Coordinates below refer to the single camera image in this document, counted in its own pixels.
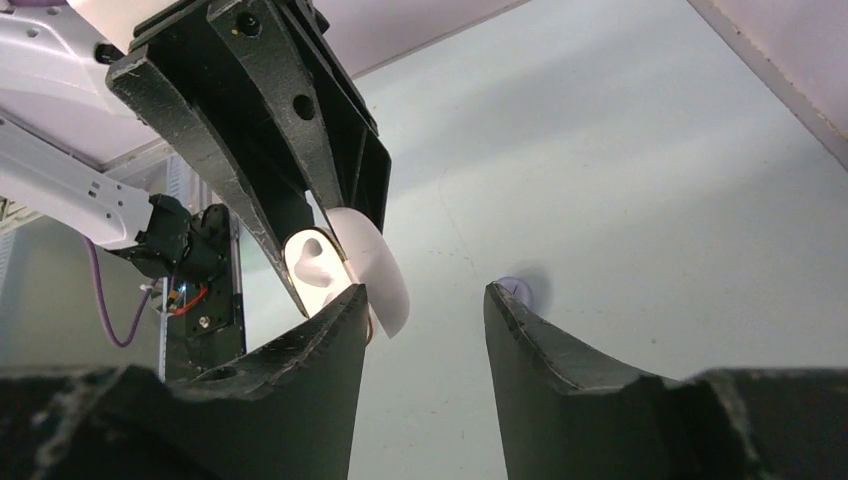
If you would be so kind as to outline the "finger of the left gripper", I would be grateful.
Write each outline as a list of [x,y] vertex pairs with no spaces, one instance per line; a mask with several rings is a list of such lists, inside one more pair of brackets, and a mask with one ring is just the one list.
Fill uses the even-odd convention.
[[106,84],[211,187],[257,242],[299,313],[308,316],[282,255],[284,241],[313,224],[304,193],[270,168],[261,149],[225,116],[187,99],[148,47],[112,64]]
[[309,1],[214,1],[206,20],[247,74],[324,210],[384,225],[390,155]]

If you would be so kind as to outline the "purple earbud charging case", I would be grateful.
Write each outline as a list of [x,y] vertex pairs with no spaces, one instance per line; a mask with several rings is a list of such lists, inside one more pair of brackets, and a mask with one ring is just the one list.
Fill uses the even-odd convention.
[[498,279],[496,283],[507,290],[529,310],[533,310],[534,295],[531,286],[523,278],[505,276]]

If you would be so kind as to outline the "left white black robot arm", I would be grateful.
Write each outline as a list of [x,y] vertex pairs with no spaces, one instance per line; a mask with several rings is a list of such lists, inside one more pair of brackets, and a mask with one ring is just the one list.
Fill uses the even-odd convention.
[[3,2],[2,199],[193,284],[197,312],[234,261],[222,228],[119,176],[176,154],[304,315],[361,285],[373,317],[405,319],[391,159],[328,29],[311,1]]

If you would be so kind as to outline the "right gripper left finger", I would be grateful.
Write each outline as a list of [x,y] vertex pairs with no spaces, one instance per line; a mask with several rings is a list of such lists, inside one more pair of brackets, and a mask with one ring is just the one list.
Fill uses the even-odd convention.
[[366,288],[199,377],[139,366],[1,373],[5,479],[344,479],[367,343]]

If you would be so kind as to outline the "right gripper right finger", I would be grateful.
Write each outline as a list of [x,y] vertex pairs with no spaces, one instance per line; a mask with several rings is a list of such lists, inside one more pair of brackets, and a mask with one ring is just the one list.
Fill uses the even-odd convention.
[[640,370],[499,284],[485,338],[512,479],[843,479],[843,368]]

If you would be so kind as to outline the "white earbud charging case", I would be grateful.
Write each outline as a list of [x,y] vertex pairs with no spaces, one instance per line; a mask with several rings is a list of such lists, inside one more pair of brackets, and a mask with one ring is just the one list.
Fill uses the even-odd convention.
[[353,208],[330,209],[326,215],[326,227],[300,230],[282,247],[284,273],[296,305],[311,318],[348,287],[361,284],[367,290],[368,337],[377,328],[395,337],[409,318],[410,296],[383,234]]

